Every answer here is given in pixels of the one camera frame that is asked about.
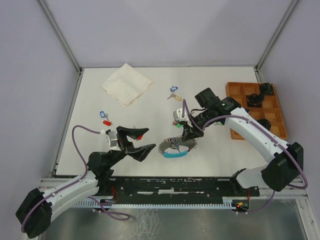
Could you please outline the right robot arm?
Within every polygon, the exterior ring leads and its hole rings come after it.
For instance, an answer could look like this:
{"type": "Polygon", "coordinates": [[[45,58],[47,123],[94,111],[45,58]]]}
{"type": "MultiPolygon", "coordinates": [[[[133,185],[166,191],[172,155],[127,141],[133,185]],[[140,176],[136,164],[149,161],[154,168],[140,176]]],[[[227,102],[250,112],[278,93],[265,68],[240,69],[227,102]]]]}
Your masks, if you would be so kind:
{"type": "Polygon", "coordinates": [[[260,184],[280,192],[285,187],[292,187],[291,182],[298,176],[304,183],[301,189],[307,188],[308,182],[303,174],[304,149],[299,143],[289,144],[271,133],[230,96],[220,99],[210,88],[206,88],[195,99],[202,107],[202,112],[197,116],[192,116],[185,100],[182,107],[173,113],[175,122],[183,126],[182,141],[201,138],[207,127],[221,123],[240,134],[266,162],[261,167],[239,170],[235,180],[229,183],[231,193],[240,196],[248,188],[260,184]]]}

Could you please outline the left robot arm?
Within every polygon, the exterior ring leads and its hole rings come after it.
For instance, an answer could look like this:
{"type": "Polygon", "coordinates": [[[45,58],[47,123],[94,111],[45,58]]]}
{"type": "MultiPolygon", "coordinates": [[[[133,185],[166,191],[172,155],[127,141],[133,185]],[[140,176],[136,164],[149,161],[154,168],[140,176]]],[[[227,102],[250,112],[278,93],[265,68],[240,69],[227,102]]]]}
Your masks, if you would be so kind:
{"type": "Polygon", "coordinates": [[[128,139],[136,140],[149,131],[148,128],[126,128],[118,126],[115,131],[95,131],[82,125],[72,128],[71,137],[75,138],[77,128],[105,137],[109,144],[107,152],[96,151],[89,155],[88,160],[81,157],[84,173],[69,181],[41,191],[39,188],[31,190],[17,209],[15,216],[21,224],[21,232],[30,239],[41,235],[59,215],[82,199],[95,194],[106,195],[111,189],[111,169],[126,156],[142,162],[156,147],[147,144],[135,147],[128,139]]]}

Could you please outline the blue handled key organiser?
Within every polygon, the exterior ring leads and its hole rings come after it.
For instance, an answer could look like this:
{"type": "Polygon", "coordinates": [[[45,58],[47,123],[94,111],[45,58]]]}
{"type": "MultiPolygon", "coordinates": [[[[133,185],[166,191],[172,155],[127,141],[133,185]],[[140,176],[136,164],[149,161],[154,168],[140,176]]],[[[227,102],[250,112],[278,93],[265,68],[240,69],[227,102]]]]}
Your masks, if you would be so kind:
{"type": "Polygon", "coordinates": [[[198,143],[196,139],[183,141],[181,136],[166,138],[158,146],[158,152],[166,159],[182,158],[196,149],[198,143]]]}

